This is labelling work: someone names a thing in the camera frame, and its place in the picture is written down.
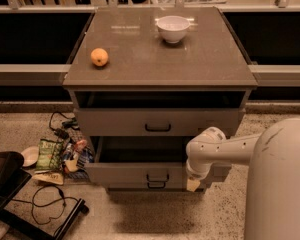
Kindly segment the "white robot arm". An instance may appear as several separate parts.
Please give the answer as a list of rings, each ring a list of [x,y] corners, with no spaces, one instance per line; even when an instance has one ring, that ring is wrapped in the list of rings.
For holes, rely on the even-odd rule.
[[[188,142],[186,154],[193,182],[218,162],[249,166],[245,240],[300,240],[300,117],[231,139],[210,127]]]

